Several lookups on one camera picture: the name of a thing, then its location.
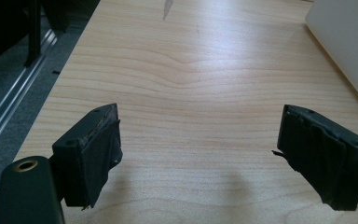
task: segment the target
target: metal rail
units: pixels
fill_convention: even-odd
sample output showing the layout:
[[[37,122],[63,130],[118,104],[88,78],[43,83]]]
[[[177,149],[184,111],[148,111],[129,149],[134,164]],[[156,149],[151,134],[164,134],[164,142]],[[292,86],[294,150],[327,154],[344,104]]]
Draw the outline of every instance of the metal rail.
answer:
[[[19,77],[11,86],[10,90],[3,97],[0,102],[0,135],[7,126],[17,107],[21,103],[27,91],[34,83],[40,69],[42,68],[47,55],[51,52],[58,38],[61,36],[60,32],[54,34],[52,30],[48,30],[41,43],[41,54],[34,62],[24,68]]]

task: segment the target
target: wood grain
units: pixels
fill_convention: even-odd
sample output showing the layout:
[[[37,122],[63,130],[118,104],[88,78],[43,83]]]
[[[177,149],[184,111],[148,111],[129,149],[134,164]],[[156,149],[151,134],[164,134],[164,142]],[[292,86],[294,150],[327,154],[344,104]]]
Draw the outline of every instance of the wood grain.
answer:
[[[92,108],[117,103],[124,158],[93,209],[67,223],[358,223],[276,148],[284,104],[358,133],[358,94],[297,0],[102,0],[17,159]]]

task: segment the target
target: clamp jaw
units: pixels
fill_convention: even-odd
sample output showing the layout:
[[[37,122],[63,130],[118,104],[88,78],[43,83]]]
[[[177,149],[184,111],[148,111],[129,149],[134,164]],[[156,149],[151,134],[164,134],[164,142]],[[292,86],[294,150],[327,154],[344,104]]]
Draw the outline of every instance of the clamp jaw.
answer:
[[[62,199],[93,207],[123,156],[119,122],[116,104],[98,107],[53,144],[49,159],[28,157],[5,168],[0,223],[64,223]]]
[[[330,119],[285,105],[275,155],[284,157],[334,210],[358,204],[358,135]]]

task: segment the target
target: white object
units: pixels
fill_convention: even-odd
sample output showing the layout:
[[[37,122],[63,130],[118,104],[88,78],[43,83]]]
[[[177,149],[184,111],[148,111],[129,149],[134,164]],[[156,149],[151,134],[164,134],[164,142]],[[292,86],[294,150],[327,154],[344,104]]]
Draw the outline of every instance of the white object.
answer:
[[[315,0],[306,23],[358,91],[358,0]]]

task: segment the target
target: light wood surface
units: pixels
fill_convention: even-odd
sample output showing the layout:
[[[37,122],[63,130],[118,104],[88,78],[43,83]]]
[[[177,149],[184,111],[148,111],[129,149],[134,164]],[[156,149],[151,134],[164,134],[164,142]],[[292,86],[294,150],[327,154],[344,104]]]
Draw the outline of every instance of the light wood surface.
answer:
[[[299,0],[102,0],[16,159],[118,104],[124,158],[67,223],[358,223],[273,156],[284,104],[358,133],[358,94]]]

